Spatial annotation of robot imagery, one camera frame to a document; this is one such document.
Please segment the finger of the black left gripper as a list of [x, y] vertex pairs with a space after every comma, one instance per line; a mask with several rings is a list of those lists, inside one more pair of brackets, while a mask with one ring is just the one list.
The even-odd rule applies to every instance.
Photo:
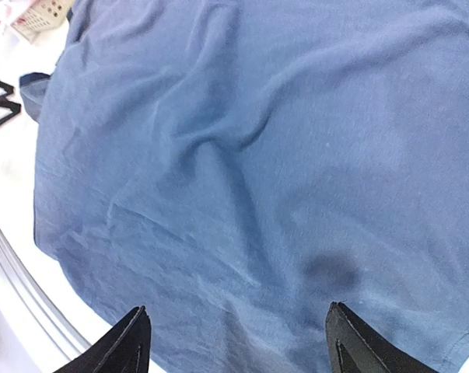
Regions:
[[0, 99], [0, 109], [8, 110], [8, 113], [5, 113], [2, 117], [0, 117], [1, 127], [3, 124], [20, 114], [22, 105], [19, 103], [8, 101], [6, 99]]

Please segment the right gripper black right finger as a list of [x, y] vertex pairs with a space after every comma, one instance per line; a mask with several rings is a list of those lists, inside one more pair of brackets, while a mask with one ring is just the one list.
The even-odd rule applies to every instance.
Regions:
[[396, 348], [342, 302], [331, 303], [325, 331], [333, 372], [435, 372]]

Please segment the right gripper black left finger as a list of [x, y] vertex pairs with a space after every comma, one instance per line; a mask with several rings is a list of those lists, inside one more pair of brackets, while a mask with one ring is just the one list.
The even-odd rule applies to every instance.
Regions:
[[135, 307], [55, 373], [147, 373], [151, 341], [152, 325], [145, 307]]

